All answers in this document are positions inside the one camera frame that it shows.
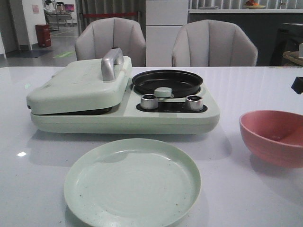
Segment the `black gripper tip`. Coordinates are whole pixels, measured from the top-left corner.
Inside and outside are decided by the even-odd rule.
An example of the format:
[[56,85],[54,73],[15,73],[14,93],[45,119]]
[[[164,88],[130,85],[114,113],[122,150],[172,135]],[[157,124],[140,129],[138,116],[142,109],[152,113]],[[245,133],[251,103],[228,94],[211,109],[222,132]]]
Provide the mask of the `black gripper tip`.
[[296,77],[291,85],[291,89],[301,95],[303,93],[303,77]]

